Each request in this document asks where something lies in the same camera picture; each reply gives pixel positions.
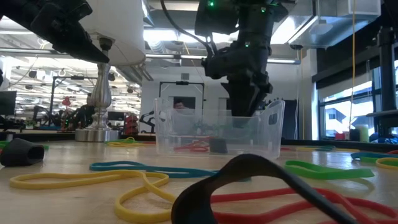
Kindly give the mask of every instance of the clear plastic bin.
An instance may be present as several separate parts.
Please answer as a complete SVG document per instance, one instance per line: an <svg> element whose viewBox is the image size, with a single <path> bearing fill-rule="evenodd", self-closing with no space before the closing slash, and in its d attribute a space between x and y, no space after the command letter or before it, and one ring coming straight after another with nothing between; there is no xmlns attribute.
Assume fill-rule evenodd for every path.
<svg viewBox="0 0 398 224"><path fill-rule="evenodd" d="M276 159L280 153L285 102L274 101L251 118L230 110L177 110L155 99L156 146L159 154L176 156L236 156L257 154Z"/></svg>

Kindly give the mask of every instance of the metal stand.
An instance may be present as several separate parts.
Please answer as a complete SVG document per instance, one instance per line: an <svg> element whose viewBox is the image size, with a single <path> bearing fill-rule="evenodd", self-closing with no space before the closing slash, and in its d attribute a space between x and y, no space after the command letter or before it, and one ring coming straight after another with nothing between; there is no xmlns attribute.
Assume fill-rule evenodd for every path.
<svg viewBox="0 0 398 224"><path fill-rule="evenodd" d="M378 35L381 68L381 112L367 114L374 117L379 137L390 138L391 128L398 127L396 105L396 75L394 68L394 43L396 35L391 28L382 28Z"/></svg>
<svg viewBox="0 0 398 224"><path fill-rule="evenodd" d="M99 40L103 53L108 56L108 51L111 49L112 41L106 38ZM108 125L106 109L112 103L111 89L109 88L109 69L111 66L107 63L98 64L98 80L91 94L91 104L95 107L95 114L93 115L93 124L91 126L76 130L75 140L81 142L105 142L117 140L119 137L118 131L113 131Z"/></svg>

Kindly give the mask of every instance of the table surface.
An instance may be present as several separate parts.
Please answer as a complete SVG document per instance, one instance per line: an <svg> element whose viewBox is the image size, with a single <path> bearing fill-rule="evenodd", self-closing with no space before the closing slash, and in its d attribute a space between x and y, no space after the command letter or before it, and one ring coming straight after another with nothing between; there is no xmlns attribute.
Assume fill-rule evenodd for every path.
<svg viewBox="0 0 398 224"><path fill-rule="evenodd" d="M11 177L38 172L68 174L88 173L89 165L103 161L137 161L152 166L191 167L215 170L222 168L229 157L173 157L158 156L153 146L108 147L100 143L50 142L43 163L30 167L2 167L0 170L0 223L30 224L110 224L127 223L118 219L113 211L115 198L129 189L142 185L139 179L124 179L96 185L54 190L21 190L9 187ZM398 209L398 172L352 161L349 152L281 152L275 162L301 160L340 169L370 168L375 177L353 180L304 179L312 187L331 189L350 197L365 198ZM171 179L161 187L174 195L200 179ZM215 194L231 194L285 188L287 185L272 177L254 177L250 182L237 182L218 189ZM298 195L285 195L272 199L218 203L213 210L234 213L261 213L302 200ZM171 204L153 194L142 194L124 203L140 212L157 212L171 208ZM374 218L384 215L364 209ZM311 208L278 219L272 223L319 223L329 218Z"/></svg>

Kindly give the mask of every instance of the black pipe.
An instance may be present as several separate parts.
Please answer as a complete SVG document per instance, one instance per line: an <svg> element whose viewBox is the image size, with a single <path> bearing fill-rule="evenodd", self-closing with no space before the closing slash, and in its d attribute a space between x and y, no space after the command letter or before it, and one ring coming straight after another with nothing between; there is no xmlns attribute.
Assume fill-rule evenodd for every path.
<svg viewBox="0 0 398 224"><path fill-rule="evenodd" d="M51 100L50 100L50 110L49 114L52 115L52 108L54 104L54 91L55 91L55 81L57 80L58 77L53 77L52 78L52 88L51 88Z"/></svg>
<svg viewBox="0 0 398 224"><path fill-rule="evenodd" d="M382 28L378 36L381 70L381 108L383 111L396 110L395 33L391 28Z"/></svg>

